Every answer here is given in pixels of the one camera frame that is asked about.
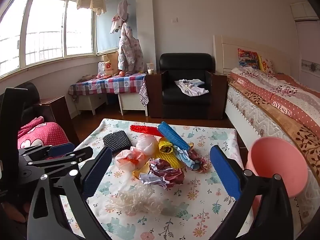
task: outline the black foam sponge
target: black foam sponge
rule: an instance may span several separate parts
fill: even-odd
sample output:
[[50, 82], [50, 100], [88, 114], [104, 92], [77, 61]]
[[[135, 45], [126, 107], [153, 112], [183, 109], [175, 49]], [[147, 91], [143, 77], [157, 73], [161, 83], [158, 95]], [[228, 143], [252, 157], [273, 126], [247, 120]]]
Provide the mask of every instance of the black foam sponge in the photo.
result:
[[112, 153], [118, 153], [122, 150], [129, 150], [132, 146], [124, 131], [107, 134], [103, 138], [103, 142], [106, 147], [112, 150]]

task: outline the colorful pillow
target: colorful pillow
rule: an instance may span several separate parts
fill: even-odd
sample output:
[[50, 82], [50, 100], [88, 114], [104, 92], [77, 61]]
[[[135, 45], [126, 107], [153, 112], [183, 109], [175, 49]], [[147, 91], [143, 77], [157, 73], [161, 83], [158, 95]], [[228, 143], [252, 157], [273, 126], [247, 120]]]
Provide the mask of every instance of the colorful pillow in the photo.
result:
[[238, 49], [238, 54], [240, 66], [259, 69], [258, 54], [256, 52]]
[[274, 77], [276, 73], [273, 69], [271, 59], [267, 59], [267, 58], [260, 56], [260, 55], [258, 58], [259, 58], [260, 70], [263, 73], [266, 73], [268, 76]]

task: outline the white plastic bag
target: white plastic bag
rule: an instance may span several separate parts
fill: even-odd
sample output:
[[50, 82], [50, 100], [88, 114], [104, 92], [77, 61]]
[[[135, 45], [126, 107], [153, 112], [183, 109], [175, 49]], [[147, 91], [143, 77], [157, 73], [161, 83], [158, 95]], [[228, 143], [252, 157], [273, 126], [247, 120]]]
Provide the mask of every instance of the white plastic bag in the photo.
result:
[[141, 134], [137, 138], [136, 148], [144, 155], [151, 157], [158, 148], [158, 141], [153, 135]]
[[98, 75], [97, 78], [103, 77], [105, 75], [105, 70], [104, 70], [104, 62], [99, 62], [98, 63]]

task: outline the crumpled plastic bag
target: crumpled plastic bag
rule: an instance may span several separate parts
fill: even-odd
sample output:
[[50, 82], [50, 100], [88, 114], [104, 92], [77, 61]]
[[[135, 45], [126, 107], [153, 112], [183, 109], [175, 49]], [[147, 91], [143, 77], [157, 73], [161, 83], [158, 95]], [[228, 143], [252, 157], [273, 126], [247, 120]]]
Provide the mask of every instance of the crumpled plastic bag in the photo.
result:
[[183, 184], [184, 173], [181, 169], [175, 169], [165, 160], [160, 158], [150, 160], [149, 173], [140, 173], [139, 180], [146, 185], [160, 185], [164, 189], [176, 184]]
[[153, 135], [141, 134], [137, 138], [136, 148], [144, 155], [152, 156], [158, 148], [158, 141]]
[[152, 196], [154, 188], [150, 185], [140, 184], [134, 189], [119, 190], [117, 197], [108, 199], [106, 208], [121, 209], [127, 214], [136, 212], [160, 214], [163, 202]]
[[148, 157], [141, 151], [131, 146], [130, 150], [123, 150], [115, 157], [115, 165], [123, 171], [134, 171], [141, 169]]

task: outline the pink bowl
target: pink bowl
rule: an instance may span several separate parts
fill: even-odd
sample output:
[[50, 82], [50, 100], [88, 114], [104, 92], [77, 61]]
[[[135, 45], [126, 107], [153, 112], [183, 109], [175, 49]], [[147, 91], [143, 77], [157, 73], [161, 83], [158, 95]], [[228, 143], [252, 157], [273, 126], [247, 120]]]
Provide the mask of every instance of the pink bowl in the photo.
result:
[[[262, 137], [252, 144], [246, 169], [267, 178], [271, 178], [275, 173], [280, 174], [289, 198], [301, 193], [308, 180], [308, 167], [301, 152], [289, 142], [277, 137]], [[254, 213], [260, 198], [256, 196], [252, 205]]]

